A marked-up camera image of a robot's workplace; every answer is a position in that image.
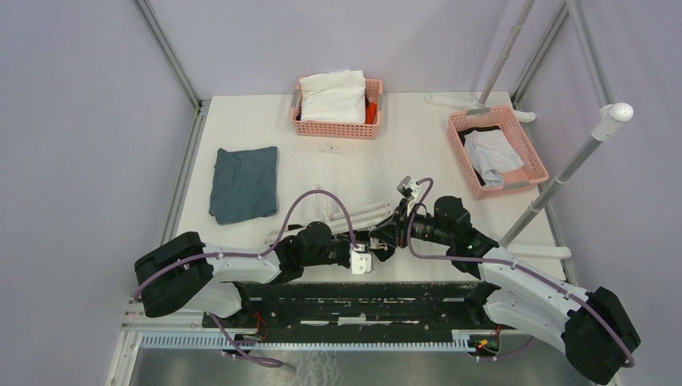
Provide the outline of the white clip hanger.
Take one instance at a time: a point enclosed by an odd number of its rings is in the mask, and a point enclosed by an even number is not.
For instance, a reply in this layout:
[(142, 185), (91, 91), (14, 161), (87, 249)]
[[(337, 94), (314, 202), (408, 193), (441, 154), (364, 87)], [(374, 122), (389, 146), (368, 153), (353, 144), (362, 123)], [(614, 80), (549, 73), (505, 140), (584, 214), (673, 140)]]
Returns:
[[(294, 236), (312, 223), (325, 224), (332, 235), (349, 233), (346, 216), (340, 206), (328, 195), (310, 195), (318, 213), (312, 220), (300, 224), (288, 222), (280, 240), (287, 236)], [(375, 228), (383, 220), (386, 220), (394, 211), (395, 206), (389, 202), (380, 201), (354, 210), (347, 210), (351, 226), (354, 231), (363, 231)]]

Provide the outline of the pink basket with underwear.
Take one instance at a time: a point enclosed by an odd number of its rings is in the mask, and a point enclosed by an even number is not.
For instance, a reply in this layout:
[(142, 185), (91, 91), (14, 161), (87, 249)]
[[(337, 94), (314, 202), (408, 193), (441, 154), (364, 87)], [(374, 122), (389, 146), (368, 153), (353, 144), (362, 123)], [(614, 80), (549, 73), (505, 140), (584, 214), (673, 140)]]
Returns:
[(548, 172), (506, 105), (452, 113), (447, 137), (474, 199), (489, 199), (535, 188)]

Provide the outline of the pink basket with white cloth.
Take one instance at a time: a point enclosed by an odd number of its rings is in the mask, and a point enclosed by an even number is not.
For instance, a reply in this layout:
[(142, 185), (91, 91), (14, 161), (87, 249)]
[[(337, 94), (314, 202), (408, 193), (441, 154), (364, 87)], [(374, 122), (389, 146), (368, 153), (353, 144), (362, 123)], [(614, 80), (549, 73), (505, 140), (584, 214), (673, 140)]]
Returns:
[(301, 121), (298, 119), (298, 114), (301, 111), (302, 96), (300, 83), (297, 82), (290, 108), (290, 122), (296, 134), (300, 136), (371, 140), (376, 138), (383, 123), (381, 108), (383, 91), (382, 80), (366, 79), (365, 96), (370, 103), (376, 104), (376, 112), (371, 124)]

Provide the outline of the black underwear beige waistband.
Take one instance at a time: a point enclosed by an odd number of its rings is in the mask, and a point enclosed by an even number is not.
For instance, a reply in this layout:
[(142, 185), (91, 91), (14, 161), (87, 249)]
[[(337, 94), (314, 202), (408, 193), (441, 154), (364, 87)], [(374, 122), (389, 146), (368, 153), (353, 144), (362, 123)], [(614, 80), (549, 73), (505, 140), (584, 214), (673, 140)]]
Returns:
[(395, 248), (387, 242), (379, 240), (371, 231), (361, 230), (344, 232), (336, 236), (338, 240), (349, 242), (350, 249), (364, 255), (371, 255), (380, 262), (385, 262), (395, 253)]

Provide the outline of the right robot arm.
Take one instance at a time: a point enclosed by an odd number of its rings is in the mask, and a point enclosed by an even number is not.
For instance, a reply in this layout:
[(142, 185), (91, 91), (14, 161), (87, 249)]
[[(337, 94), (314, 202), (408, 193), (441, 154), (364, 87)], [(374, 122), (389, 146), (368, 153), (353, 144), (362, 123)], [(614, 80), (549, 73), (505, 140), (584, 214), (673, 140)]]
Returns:
[(556, 348), (576, 371), (600, 385), (635, 364), (641, 338), (614, 292), (588, 291), (525, 264), (473, 227), (460, 198), (442, 196), (433, 213), (425, 214), (403, 199), (369, 235), (409, 251), (415, 240), (445, 246), (441, 260), (482, 282), (464, 307), (466, 321), (475, 328), (493, 322), (522, 331)]

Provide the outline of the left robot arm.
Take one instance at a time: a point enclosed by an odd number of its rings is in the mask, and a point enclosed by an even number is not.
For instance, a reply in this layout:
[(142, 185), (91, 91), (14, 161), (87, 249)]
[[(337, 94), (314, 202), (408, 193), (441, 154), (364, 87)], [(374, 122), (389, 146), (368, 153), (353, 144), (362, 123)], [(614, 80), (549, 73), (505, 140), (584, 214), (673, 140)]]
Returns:
[(302, 277), (308, 267), (349, 269), (357, 248), (353, 235), (335, 235), (321, 222), (309, 224), (263, 252), (207, 244), (198, 232), (185, 232), (134, 263), (138, 287), (133, 298), (150, 318), (190, 309), (242, 327), (253, 316), (244, 285), (289, 283)]

